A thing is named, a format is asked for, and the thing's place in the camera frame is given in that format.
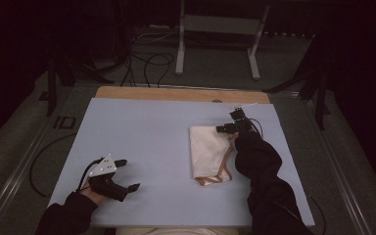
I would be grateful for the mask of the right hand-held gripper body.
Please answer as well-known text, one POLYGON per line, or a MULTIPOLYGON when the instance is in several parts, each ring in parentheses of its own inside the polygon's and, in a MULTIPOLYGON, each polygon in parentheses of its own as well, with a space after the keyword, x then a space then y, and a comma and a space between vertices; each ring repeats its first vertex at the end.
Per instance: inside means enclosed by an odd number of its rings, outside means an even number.
POLYGON ((256 131, 257 128, 253 122, 246 116, 241 107, 237 107, 230 113, 238 132, 245 133, 248 131, 256 131))

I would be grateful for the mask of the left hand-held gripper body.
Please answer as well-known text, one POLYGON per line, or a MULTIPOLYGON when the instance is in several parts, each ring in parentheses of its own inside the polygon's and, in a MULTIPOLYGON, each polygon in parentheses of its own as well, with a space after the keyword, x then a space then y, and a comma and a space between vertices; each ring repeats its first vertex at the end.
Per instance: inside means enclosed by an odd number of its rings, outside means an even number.
POLYGON ((123 202, 128 192, 113 181, 117 169, 111 156, 96 161, 96 166, 88 174, 88 186, 100 195, 123 202))

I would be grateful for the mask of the cream baby bodysuit brown trim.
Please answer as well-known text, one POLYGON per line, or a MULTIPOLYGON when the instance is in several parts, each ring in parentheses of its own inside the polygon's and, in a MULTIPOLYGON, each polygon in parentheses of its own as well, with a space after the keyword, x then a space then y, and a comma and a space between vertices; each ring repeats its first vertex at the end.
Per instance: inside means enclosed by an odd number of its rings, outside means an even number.
POLYGON ((189 134, 193 178, 201 186, 231 180, 227 161, 233 148, 228 135, 215 126, 191 126, 189 134))

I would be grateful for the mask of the person's left hand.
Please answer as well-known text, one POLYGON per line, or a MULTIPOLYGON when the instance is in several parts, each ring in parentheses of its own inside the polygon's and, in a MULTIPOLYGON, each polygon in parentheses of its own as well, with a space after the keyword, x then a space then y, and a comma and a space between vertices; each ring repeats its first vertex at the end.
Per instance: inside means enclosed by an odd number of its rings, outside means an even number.
POLYGON ((100 195, 100 194, 94 192, 91 189, 90 186, 84 186, 82 189, 80 189, 78 191, 78 193, 80 195, 83 195, 83 196, 89 198, 96 205, 100 205, 101 203, 103 203, 107 199, 106 196, 103 196, 103 195, 100 195))

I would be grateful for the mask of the light blue table mat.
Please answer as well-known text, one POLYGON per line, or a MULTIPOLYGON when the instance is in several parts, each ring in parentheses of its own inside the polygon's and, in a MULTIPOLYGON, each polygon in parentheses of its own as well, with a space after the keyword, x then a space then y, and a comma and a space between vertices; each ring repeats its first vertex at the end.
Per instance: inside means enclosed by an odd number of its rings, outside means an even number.
POLYGON ((123 202, 105 201, 93 212, 102 227, 244 227, 252 223, 247 206, 250 181, 234 163, 229 181, 202 186, 193 178, 189 129, 231 120, 233 103, 91 100, 51 200, 63 203, 85 168, 110 156, 126 160, 115 183, 138 190, 123 202))

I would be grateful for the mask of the black metal stand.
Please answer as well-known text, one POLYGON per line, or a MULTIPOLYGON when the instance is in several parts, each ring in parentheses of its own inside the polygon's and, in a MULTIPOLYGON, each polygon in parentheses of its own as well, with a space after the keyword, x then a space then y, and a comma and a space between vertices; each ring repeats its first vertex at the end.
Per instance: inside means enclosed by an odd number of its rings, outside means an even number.
POLYGON ((39 97, 40 101, 47 102, 47 117, 52 115, 57 107, 57 78, 66 86, 74 85, 69 58, 63 54, 55 54, 48 60, 47 91, 39 97))
POLYGON ((304 85, 299 91, 299 97, 302 100, 310 100, 314 93, 317 93, 314 117, 321 130, 325 129, 324 112, 326 108, 325 98, 328 80, 326 49, 324 46, 325 36, 321 32, 317 32, 312 37, 310 45, 293 77, 274 87, 264 89, 265 93, 278 93, 302 81, 304 85))

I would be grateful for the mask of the white metal stand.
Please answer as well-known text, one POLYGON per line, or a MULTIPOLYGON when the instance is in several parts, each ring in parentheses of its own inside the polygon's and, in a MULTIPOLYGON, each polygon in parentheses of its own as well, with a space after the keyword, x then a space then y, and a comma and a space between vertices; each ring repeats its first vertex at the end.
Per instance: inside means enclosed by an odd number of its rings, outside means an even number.
POLYGON ((185 0, 180 0, 179 10, 179 41, 176 55, 175 73, 182 75, 184 71, 185 59, 185 31, 200 31, 200 32, 214 32, 214 33, 232 33, 252 35, 254 43, 247 50, 247 57, 250 65, 250 71, 253 80, 260 79, 259 67, 256 58, 257 49, 259 47, 260 39, 263 35, 266 19, 270 6, 268 4, 262 5, 262 11, 256 20, 226 18, 214 16, 200 16, 187 15, 185 13, 185 0))

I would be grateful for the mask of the black floor bracket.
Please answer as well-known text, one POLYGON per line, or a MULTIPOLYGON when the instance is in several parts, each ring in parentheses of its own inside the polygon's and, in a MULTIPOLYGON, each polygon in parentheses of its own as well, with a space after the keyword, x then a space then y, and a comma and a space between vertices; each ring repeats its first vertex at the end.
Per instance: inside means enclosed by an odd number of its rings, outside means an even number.
POLYGON ((73 129, 76 123, 75 117, 57 117, 53 125, 54 129, 73 129))

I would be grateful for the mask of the grey metal floor rail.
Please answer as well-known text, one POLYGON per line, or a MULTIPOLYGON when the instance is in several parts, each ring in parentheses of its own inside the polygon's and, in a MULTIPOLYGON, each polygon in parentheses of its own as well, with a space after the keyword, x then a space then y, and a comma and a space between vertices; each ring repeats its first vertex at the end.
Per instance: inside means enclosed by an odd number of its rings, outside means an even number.
POLYGON ((32 235, 49 203, 74 139, 74 129, 54 129, 57 117, 74 116, 71 98, 47 104, 27 98, 0 129, 0 235, 32 235))
POLYGON ((356 196, 348 182, 343 169, 341 168, 337 155, 333 150, 333 147, 328 140, 327 134, 322 130, 314 117, 315 107, 311 101, 302 100, 305 108, 306 115, 308 116, 309 123, 314 129, 322 148, 326 153, 326 160, 329 165, 331 174, 338 187, 340 195, 343 199, 348 214, 352 220, 352 224, 358 235, 372 235, 370 227, 364 217, 364 214, 359 206, 356 196))

